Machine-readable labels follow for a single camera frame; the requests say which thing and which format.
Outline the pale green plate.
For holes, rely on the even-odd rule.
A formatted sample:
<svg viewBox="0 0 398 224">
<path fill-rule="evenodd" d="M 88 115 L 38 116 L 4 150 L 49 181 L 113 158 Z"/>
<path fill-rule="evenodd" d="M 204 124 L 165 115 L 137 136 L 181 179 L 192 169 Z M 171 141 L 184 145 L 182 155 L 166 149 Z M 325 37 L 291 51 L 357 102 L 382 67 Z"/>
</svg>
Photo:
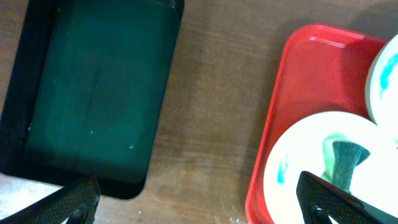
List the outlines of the pale green plate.
<svg viewBox="0 0 398 224">
<path fill-rule="evenodd" d="M 397 36 L 382 47 L 368 70 L 365 102 L 371 120 L 397 141 Z"/>
</svg>

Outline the white plate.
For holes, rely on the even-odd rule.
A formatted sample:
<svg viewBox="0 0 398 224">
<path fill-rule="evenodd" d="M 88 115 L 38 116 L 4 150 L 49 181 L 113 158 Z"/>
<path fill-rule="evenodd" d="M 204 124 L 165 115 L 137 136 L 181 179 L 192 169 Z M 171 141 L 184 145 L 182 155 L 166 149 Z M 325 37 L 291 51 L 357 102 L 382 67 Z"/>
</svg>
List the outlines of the white plate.
<svg viewBox="0 0 398 224">
<path fill-rule="evenodd" d="M 328 111 L 293 124 L 271 150 L 264 171 L 264 198 L 274 223 L 303 223 L 296 195 L 300 173 L 309 171 L 330 180 L 334 143 L 342 141 L 355 143 L 369 154 L 348 173 L 349 191 L 397 216 L 397 144 L 365 118 Z"/>
</svg>

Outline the green yellow sponge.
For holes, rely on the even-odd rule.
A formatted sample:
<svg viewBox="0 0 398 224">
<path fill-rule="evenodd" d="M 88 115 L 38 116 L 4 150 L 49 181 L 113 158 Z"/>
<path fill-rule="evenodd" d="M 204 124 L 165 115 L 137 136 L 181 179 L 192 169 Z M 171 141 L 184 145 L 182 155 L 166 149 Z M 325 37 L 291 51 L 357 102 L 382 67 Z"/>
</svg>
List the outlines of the green yellow sponge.
<svg viewBox="0 0 398 224">
<path fill-rule="evenodd" d="M 332 133 L 324 138 L 322 151 L 325 170 L 321 178 L 350 194 L 355 168 L 371 153 L 341 133 Z"/>
</svg>

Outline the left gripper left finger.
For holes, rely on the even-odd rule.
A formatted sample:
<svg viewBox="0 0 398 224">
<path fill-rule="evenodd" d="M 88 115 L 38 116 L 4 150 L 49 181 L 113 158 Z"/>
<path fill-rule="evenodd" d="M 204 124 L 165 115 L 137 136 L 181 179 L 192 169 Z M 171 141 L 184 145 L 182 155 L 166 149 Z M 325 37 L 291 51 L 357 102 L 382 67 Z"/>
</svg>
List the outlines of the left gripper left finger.
<svg viewBox="0 0 398 224">
<path fill-rule="evenodd" d="M 97 178 L 90 174 L 1 220 L 3 224 L 92 224 L 100 200 Z"/>
</svg>

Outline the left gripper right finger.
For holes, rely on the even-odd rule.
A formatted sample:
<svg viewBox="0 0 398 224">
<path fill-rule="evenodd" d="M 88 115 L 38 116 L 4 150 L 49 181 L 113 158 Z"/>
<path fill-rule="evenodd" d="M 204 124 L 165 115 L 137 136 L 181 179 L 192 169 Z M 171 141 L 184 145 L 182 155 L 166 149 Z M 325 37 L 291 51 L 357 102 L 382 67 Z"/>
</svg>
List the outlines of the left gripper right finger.
<svg viewBox="0 0 398 224">
<path fill-rule="evenodd" d="M 332 224 L 332 221 L 350 224 L 397 223 L 396 217 L 308 171 L 301 172 L 296 195 L 305 224 Z"/>
</svg>

